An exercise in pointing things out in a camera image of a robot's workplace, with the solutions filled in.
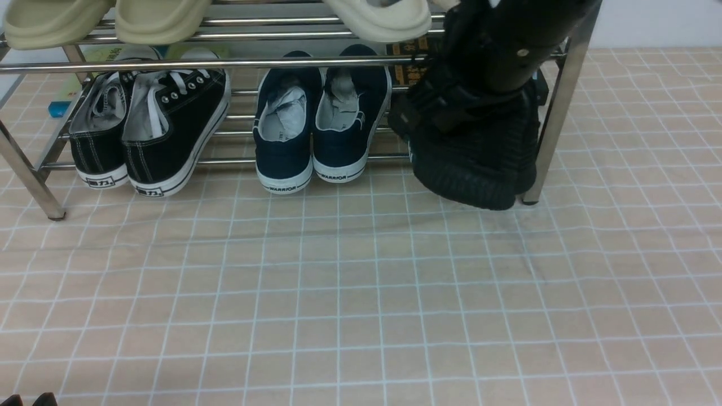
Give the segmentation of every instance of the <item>shoe rack leg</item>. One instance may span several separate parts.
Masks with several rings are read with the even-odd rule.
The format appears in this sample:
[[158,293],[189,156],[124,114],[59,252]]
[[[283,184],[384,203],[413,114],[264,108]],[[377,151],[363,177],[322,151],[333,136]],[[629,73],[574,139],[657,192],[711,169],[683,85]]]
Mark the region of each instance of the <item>shoe rack leg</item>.
[[38,174],[32,168],[30,161],[27,160],[25,153],[20,149],[15,140],[10,135],[5,124],[0,121],[0,155],[7,161],[10,168],[15,172],[25,188],[30,192],[33,199],[40,205],[50,220],[63,220],[65,218],[65,209],[58,203],[58,200],[50,192],[45,182],[40,179]]
[[526,205],[539,203],[539,197],[542,195],[541,189],[547,179],[549,166],[552,164],[552,157],[559,142],[559,135],[562,133],[562,126],[572,103],[574,89],[589,49],[589,40],[594,31],[600,7],[601,4],[589,13],[567,41],[567,56],[557,76],[557,83],[554,85],[554,92],[549,101],[547,119],[544,120],[539,138],[539,151],[536,156],[536,182],[521,197],[522,203]]

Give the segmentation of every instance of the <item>white wall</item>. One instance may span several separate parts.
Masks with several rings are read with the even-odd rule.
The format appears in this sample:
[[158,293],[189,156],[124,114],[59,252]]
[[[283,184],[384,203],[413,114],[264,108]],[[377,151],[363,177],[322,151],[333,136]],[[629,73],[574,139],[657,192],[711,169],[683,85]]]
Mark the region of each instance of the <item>white wall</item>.
[[[0,0],[0,15],[10,0]],[[321,5],[257,6],[262,14],[293,15],[328,14]],[[244,15],[250,11],[243,9]],[[252,56],[259,52],[280,53],[279,46],[270,43],[239,43],[235,50],[240,55]],[[333,52],[336,46],[325,47],[318,41],[303,44],[284,44],[283,49],[302,46],[316,55]],[[722,0],[604,0],[597,22],[592,46],[604,47],[659,47],[659,46],[722,46]],[[4,64],[41,61],[64,61],[59,49],[44,51],[10,51]],[[12,85],[17,76],[0,75],[0,96]]]

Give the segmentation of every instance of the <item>shoe tongue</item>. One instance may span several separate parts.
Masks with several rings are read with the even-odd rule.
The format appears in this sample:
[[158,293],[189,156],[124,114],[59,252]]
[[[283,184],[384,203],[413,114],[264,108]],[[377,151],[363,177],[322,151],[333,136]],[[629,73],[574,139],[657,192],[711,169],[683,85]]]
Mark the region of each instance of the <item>shoe tongue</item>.
[[328,92],[333,96],[331,104],[341,112],[359,110],[359,96],[348,69],[340,69],[329,81]]

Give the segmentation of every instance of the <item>tiled floor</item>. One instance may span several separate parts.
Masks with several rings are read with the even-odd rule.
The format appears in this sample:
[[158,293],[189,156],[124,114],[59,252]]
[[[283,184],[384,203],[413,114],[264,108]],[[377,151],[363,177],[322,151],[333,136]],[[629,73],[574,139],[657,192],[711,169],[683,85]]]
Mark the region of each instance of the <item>tiled floor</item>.
[[[61,81],[28,77],[0,113],[33,157]],[[54,173],[50,223],[3,164],[0,396],[720,404],[721,115],[722,50],[594,51],[541,202],[500,213],[393,164],[289,197],[198,170],[162,201]]]

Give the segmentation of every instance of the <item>rack shelf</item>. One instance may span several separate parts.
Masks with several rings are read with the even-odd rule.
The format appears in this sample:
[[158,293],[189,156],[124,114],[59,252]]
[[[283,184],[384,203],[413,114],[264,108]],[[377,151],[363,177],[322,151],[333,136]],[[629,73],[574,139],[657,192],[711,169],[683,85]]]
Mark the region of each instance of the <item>rack shelf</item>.
[[[228,6],[241,4],[320,4],[319,0],[214,0],[213,4]],[[557,62],[559,74],[554,84],[552,96],[549,99],[547,117],[539,136],[539,153],[536,159],[537,180],[532,189],[522,197],[524,204],[536,204],[542,192],[542,186],[551,164],[557,140],[567,115],[567,110],[579,78],[582,63],[584,61],[591,33],[593,32],[596,18],[599,14],[599,7],[595,9],[575,32],[567,39],[559,51],[552,55],[551,59]],[[432,16],[434,22],[442,22],[443,14],[435,13]],[[342,25],[342,21],[333,15],[325,17],[259,17],[259,18],[206,18],[201,24],[201,31],[193,35],[188,42],[230,42],[250,40],[336,40],[355,39],[356,36],[347,29],[337,29],[335,26]],[[4,123],[0,121],[0,155],[8,162],[11,169],[17,174],[35,201],[51,220],[62,220],[65,217],[65,209],[58,203],[55,196],[50,192],[45,182],[52,170],[73,170],[71,162],[59,162],[61,152],[68,140],[67,128],[73,119],[80,102],[87,96],[92,84],[90,72],[124,71],[124,70],[165,70],[165,69],[233,69],[233,68],[274,68],[283,66],[391,66],[405,65],[414,62],[408,56],[374,56],[374,57],[315,57],[315,58],[293,58],[293,59],[216,59],[198,61],[138,61],[133,63],[100,62],[89,63],[83,58],[80,45],[88,44],[116,44],[120,43],[113,33],[115,22],[113,20],[102,20],[97,26],[101,33],[88,35],[85,39],[73,45],[63,46],[63,50],[69,62],[44,63],[44,64],[0,64],[0,74],[59,74],[74,73],[82,83],[82,90],[75,100],[68,107],[65,116],[61,119],[57,129],[48,140],[40,159],[36,164],[31,164],[25,153],[20,149]],[[285,30],[268,32],[248,32],[244,29],[250,27],[283,27]],[[288,27],[297,27],[295,30],[287,30]],[[218,28],[235,28],[233,32],[214,32]],[[435,28],[430,35],[441,35],[443,30]],[[0,60],[10,51],[5,35],[0,35]],[[403,92],[407,87],[397,86],[394,92]],[[253,97],[258,92],[255,89],[234,89],[233,97]],[[252,121],[250,113],[234,113],[226,117],[229,122]],[[378,133],[391,133],[387,126],[380,126]],[[222,130],[214,134],[214,137],[251,137],[248,130]],[[369,161],[407,160],[408,155],[404,153],[387,153],[371,155]],[[252,157],[229,157],[229,158],[204,158],[199,165],[240,165],[251,164],[255,160]]]

